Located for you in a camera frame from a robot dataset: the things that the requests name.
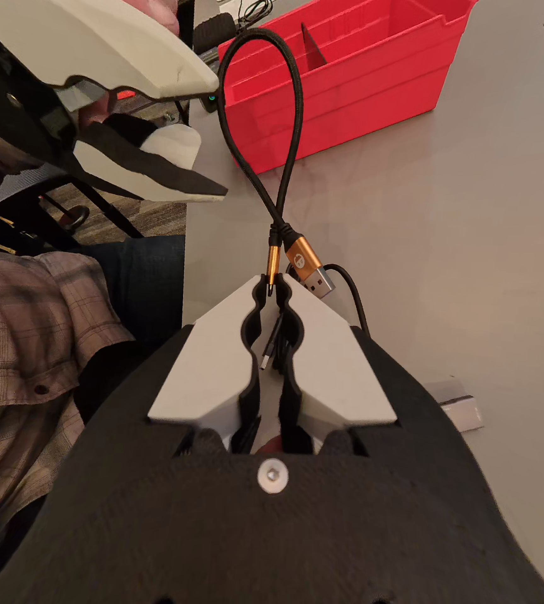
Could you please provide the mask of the grey usb hub with cable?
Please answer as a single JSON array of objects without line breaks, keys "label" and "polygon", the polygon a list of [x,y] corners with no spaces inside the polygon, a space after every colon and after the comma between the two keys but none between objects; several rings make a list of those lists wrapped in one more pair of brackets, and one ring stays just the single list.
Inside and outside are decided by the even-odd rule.
[{"label": "grey usb hub with cable", "polygon": [[485,426],[476,398],[457,379],[435,383],[433,396],[461,434]]}]

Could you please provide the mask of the red plastic bin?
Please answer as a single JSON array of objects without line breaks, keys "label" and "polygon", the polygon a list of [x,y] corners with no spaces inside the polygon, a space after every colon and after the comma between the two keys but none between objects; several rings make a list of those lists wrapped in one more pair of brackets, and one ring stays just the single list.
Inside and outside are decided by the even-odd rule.
[{"label": "red plastic bin", "polygon": [[[295,56],[304,94],[297,159],[434,110],[475,1],[311,1],[263,24]],[[245,44],[224,84],[239,151],[261,174],[285,164],[290,72],[265,41]]]}]

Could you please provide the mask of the black chair base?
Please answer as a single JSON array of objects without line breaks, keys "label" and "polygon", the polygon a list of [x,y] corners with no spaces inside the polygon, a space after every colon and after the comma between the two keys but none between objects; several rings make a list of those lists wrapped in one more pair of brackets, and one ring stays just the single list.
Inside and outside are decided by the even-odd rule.
[{"label": "black chair base", "polygon": [[142,238],[139,230],[94,188],[67,175],[31,176],[28,171],[6,177],[0,186],[0,246],[17,254],[37,254],[33,239],[24,242],[21,235],[36,236],[55,251],[70,251],[79,246],[73,235],[59,224],[40,203],[52,201],[51,191],[71,184],[119,230],[131,238]]}]

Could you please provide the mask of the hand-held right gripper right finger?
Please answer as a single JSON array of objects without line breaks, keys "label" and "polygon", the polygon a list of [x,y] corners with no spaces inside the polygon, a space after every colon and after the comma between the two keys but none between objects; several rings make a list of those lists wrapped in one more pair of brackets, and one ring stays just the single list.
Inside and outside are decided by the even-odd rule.
[{"label": "hand-held right gripper right finger", "polygon": [[279,423],[283,450],[312,454],[333,431],[392,425],[391,406],[353,329],[291,276],[277,282],[283,363]]}]

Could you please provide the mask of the person's plaid shirt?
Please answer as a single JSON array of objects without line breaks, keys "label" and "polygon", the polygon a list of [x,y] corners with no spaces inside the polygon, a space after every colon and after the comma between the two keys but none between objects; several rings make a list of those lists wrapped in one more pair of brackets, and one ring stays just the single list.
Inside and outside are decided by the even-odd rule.
[{"label": "person's plaid shirt", "polygon": [[94,259],[0,253],[0,530],[49,493],[84,429],[73,400],[80,372],[133,340]]}]

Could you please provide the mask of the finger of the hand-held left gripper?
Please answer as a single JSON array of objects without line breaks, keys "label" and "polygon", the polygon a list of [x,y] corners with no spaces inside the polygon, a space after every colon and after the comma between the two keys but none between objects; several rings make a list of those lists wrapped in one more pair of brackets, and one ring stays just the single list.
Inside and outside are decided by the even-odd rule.
[{"label": "finger of the hand-held left gripper", "polygon": [[84,79],[169,100],[219,86],[179,37],[125,1],[0,1],[0,43],[51,87]]},{"label": "finger of the hand-held left gripper", "polygon": [[173,124],[156,128],[135,146],[109,125],[91,124],[73,155],[89,175],[153,202],[218,202],[228,189],[194,171],[199,132]]}]

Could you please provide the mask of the person's left hand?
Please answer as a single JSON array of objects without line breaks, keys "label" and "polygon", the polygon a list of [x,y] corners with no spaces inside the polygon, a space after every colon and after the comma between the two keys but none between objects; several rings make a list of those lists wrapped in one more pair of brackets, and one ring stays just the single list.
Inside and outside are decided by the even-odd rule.
[{"label": "person's left hand", "polygon": [[[177,1],[125,1],[141,13],[154,19],[175,36],[180,35]],[[91,123],[104,122],[117,104],[117,94],[107,92],[98,100],[78,110],[78,125],[84,129]]]}]

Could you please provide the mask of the braided black cable orange plugs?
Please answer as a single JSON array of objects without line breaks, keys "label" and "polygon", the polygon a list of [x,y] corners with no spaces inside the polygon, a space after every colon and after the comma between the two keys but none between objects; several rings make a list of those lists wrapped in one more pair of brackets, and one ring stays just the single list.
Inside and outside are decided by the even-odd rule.
[{"label": "braided black cable orange plugs", "polygon": [[[250,163],[243,157],[238,149],[230,132],[230,126],[226,116],[225,78],[230,63],[238,53],[238,50],[247,43],[253,41],[267,42],[278,50],[288,67],[294,93],[294,123],[292,135],[275,203],[273,203],[267,189],[262,184]],[[301,283],[316,297],[323,298],[333,291],[335,286],[332,283],[332,280],[328,278],[326,270],[323,268],[319,257],[313,251],[313,248],[306,237],[293,229],[283,217],[286,195],[297,158],[298,145],[301,140],[304,116],[303,86],[296,59],[288,44],[280,37],[280,35],[267,28],[247,28],[234,38],[221,59],[218,80],[218,120],[223,138],[233,159],[236,161],[246,178],[251,182],[273,221],[268,242],[269,250],[283,246],[289,265],[294,269]]]}]

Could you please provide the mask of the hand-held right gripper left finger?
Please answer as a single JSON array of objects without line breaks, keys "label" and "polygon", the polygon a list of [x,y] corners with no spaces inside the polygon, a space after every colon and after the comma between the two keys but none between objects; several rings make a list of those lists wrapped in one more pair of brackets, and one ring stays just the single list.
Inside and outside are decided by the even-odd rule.
[{"label": "hand-held right gripper left finger", "polygon": [[251,278],[190,326],[148,418],[212,429],[231,452],[251,452],[261,423],[259,365],[266,276]]}]

